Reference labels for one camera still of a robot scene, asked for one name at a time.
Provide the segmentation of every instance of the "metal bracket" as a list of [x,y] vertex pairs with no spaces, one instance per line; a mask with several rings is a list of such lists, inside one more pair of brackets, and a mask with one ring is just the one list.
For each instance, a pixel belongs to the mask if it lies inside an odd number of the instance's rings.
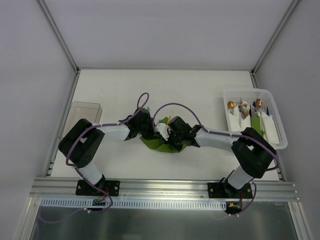
[[[120,181],[106,180],[102,188],[111,197],[118,197],[120,190]],[[75,195],[77,196],[101,196],[102,193],[93,189],[84,180],[79,180],[76,185]]]
[[[210,199],[228,199],[230,196],[224,191],[223,187],[219,187],[223,183],[208,182],[208,196]],[[252,199],[252,189],[249,183],[246,183],[236,194],[234,194],[233,199],[240,199],[242,194],[242,199]]]

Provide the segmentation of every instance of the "green fabric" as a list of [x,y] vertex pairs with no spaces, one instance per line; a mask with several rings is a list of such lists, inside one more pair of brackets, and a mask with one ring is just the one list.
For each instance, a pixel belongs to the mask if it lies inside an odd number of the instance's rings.
[[[159,123],[167,124],[168,119],[169,118],[165,117],[164,119],[160,120]],[[162,139],[146,140],[142,136],[140,137],[140,139],[149,149],[156,150],[161,153],[176,154],[180,153],[183,149],[187,147],[186,144],[183,144],[182,149],[180,151],[177,151],[166,145]]]
[[261,125],[260,125],[260,117],[257,116],[256,118],[251,117],[251,127],[258,132],[261,136],[263,136],[261,131]]

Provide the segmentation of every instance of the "clear plastic container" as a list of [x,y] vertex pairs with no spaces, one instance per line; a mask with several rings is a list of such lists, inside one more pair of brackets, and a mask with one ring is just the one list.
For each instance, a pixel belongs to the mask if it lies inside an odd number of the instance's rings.
[[63,139],[80,119],[87,119],[91,123],[98,124],[101,115],[102,108],[99,103],[74,101],[71,104],[60,138]]

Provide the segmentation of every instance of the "white plastic basket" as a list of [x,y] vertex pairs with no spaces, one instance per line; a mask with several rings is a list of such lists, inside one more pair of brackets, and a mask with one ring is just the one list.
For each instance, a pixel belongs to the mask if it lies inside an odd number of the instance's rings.
[[256,99],[262,100],[262,105],[267,106],[270,115],[272,115],[275,129],[279,138],[279,144],[276,149],[285,149],[288,146],[287,137],[285,134],[284,126],[282,125],[281,118],[271,92],[265,89],[251,88],[251,89],[230,89],[224,92],[223,101],[226,115],[226,121],[228,129],[231,131],[230,119],[228,114],[228,102],[240,102],[246,101],[248,104],[252,104]]

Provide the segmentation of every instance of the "white wall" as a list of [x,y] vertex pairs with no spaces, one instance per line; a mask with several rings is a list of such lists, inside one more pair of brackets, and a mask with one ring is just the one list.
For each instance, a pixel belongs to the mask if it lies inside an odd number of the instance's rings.
[[73,70],[35,0],[0,7],[0,239],[47,165]]
[[292,0],[46,0],[79,67],[251,70]]
[[320,1],[303,0],[258,71],[288,138],[282,150],[287,180],[295,181],[314,238],[320,239]]

